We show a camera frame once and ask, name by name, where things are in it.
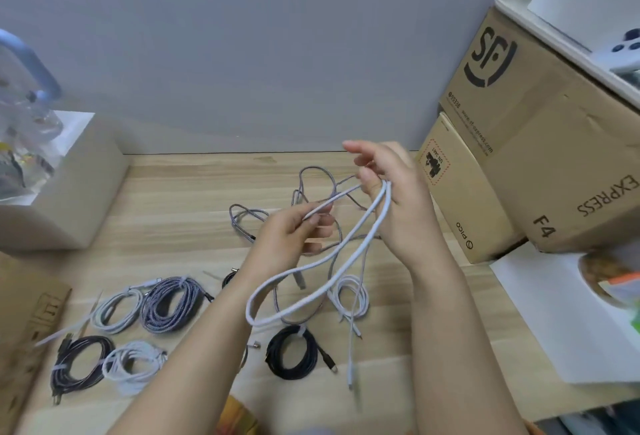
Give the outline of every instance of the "small cardboard box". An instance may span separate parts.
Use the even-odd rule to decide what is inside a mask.
[[[0,435],[12,432],[71,288],[0,253]]]
[[[440,99],[542,251],[640,235],[640,115],[497,10]]]
[[[471,263],[492,260],[524,239],[444,113],[438,116],[416,160]]]

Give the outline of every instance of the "sf express logo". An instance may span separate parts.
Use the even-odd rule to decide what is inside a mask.
[[[474,50],[471,53],[473,61],[465,64],[468,81],[478,88],[491,86],[507,70],[517,49],[516,42],[509,43],[504,37],[496,35],[491,27],[485,28],[480,35],[480,50]]]

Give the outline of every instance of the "right hand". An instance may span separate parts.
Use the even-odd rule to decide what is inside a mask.
[[[445,247],[424,172],[402,145],[395,141],[373,143],[347,140],[345,150],[358,154],[357,177],[362,190],[375,199],[382,188],[382,175],[391,182],[391,206],[378,232],[391,253],[411,272],[428,261],[429,246]]]

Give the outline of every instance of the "gray wall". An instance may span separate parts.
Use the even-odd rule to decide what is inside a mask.
[[[417,148],[493,0],[0,0],[126,151]]]

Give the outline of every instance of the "forearm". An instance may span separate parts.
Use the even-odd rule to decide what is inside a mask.
[[[440,247],[412,272],[420,433],[525,434],[467,281],[444,240]]]
[[[213,432],[251,333],[244,308],[254,287],[232,281],[216,297],[111,435]]]

